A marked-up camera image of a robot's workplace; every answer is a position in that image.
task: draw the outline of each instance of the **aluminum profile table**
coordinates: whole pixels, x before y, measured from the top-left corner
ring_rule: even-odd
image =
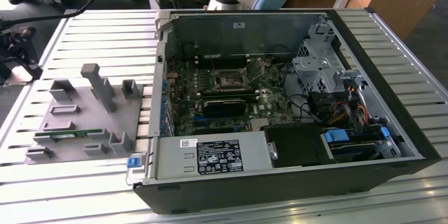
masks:
[[[157,60],[151,10],[93,10],[63,20],[45,52],[42,80],[26,87],[0,130],[0,223],[442,223],[448,221],[448,95],[377,14],[339,10],[443,161],[367,193],[157,215],[125,182],[127,159],[26,165],[25,153],[42,122],[53,80],[102,66],[111,83],[134,78],[145,87],[138,151],[149,143]]]

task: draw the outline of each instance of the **blue latch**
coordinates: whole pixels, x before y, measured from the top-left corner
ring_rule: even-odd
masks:
[[[139,168],[142,166],[142,158],[141,157],[130,157],[127,166],[129,166],[129,168]]]
[[[387,129],[387,127],[382,127],[382,133],[383,133],[386,139],[389,139],[390,136],[391,136],[391,133],[390,133],[390,130]]]
[[[346,130],[330,130],[325,134],[325,136],[326,136],[327,143],[350,141],[350,139],[351,139],[349,137],[349,134],[347,134]]]

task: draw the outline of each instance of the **floor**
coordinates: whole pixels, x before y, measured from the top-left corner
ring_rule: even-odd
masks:
[[[11,6],[7,0],[0,0],[0,16],[5,19],[55,15],[63,13],[65,8],[74,9],[83,6],[87,0],[63,0],[65,6],[50,6],[43,0],[31,0],[18,6]],[[185,8],[202,8],[209,0],[181,0]],[[169,0],[162,0],[165,8],[171,8]],[[98,0],[93,9],[147,9],[149,0]],[[34,39],[38,54],[45,51],[49,40],[59,21],[50,20],[33,24],[38,28]],[[422,20],[418,28],[405,41],[421,61],[429,67],[443,85],[448,87],[448,0],[439,0],[437,7]],[[9,115],[21,87],[9,87],[0,90],[0,125]]]
[[[439,0],[435,9],[421,21],[406,39],[411,51],[419,57],[442,84],[448,88],[448,0]]]

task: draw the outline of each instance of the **circuit board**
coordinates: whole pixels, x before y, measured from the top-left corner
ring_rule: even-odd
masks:
[[[193,61],[170,63],[169,80],[174,105],[175,135],[202,135],[213,133],[247,132],[259,130],[251,121],[287,124],[295,120],[289,106],[282,76],[285,63],[273,63],[269,57],[249,57],[249,64],[239,69],[201,69]],[[241,116],[207,118],[202,106],[209,94],[225,97],[250,97]]]

